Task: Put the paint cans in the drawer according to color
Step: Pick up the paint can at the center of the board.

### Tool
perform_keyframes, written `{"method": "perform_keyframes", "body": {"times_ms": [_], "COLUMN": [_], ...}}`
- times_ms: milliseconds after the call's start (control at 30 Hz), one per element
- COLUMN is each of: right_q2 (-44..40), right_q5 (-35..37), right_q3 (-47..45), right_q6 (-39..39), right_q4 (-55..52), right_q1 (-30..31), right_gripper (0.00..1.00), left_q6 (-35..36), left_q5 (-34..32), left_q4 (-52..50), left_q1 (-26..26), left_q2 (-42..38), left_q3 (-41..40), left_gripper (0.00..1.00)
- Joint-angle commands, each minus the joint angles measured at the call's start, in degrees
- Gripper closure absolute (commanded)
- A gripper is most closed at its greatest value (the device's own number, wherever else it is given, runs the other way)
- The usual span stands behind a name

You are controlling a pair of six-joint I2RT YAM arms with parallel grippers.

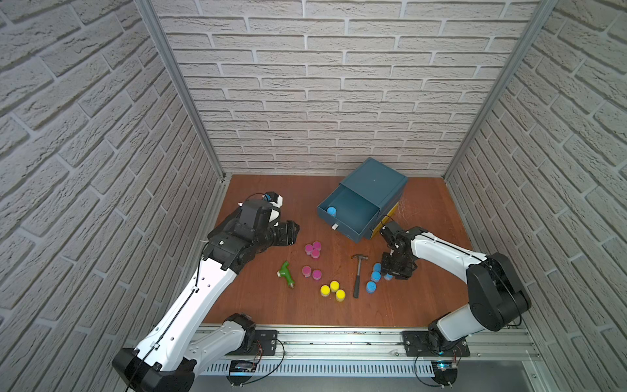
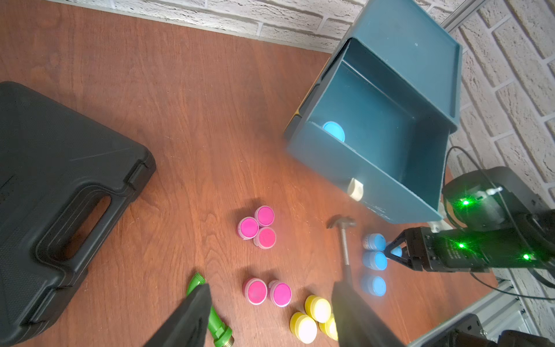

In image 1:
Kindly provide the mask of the teal top drawer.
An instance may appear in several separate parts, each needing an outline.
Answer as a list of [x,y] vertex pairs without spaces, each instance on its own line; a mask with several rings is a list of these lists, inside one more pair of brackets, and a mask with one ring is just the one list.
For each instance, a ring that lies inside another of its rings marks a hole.
[[[336,217],[327,213],[329,207],[337,210]],[[318,205],[317,213],[333,230],[359,243],[372,237],[380,208],[350,188],[339,185]]]

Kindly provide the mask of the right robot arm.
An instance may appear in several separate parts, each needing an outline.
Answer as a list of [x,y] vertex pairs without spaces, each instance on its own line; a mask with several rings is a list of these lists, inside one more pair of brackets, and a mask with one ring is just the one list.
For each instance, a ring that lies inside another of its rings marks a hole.
[[418,260],[429,261],[455,275],[468,289],[468,303],[429,325],[427,345],[435,354],[450,351],[467,336],[507,326],[519,326],[532,300],[511,260],[504,254],[486,255],[444,241],[414,227],[392,221],[380,234],[390,251],[382,255],[381,271],[408,280]]

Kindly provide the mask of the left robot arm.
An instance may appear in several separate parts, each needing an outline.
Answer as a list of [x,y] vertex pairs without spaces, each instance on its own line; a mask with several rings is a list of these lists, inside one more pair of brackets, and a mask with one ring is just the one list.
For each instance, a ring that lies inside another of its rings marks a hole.
[[281,219],[281,207],[279,194],[258,194],[207,235],[192,278],[166,315],[136,347],[122,348],[114,357],[112,366],[127,390],[188,391],[209,364],[259,346],[256,325],[244,314],[231,315],[197,342],[192,339],[248,262],[268,248],[296,243],[300,227]]

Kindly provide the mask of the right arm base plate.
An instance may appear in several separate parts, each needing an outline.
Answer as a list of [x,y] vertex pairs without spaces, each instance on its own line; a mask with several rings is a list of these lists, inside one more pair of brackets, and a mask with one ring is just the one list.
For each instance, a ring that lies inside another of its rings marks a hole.
[[403,347],[408,357],[470,357],[465,338],[447,341],[439,333],[430,330],[401,332]]

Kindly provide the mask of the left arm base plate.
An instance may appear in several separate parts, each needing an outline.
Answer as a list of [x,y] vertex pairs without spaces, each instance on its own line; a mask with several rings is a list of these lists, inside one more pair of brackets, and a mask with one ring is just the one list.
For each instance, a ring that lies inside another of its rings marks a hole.
[[275,356],[279,331],[276,329],[257,329],[249,339],[249,343],[242,345],[236,351],[228,353],[227,357],[235,356]]

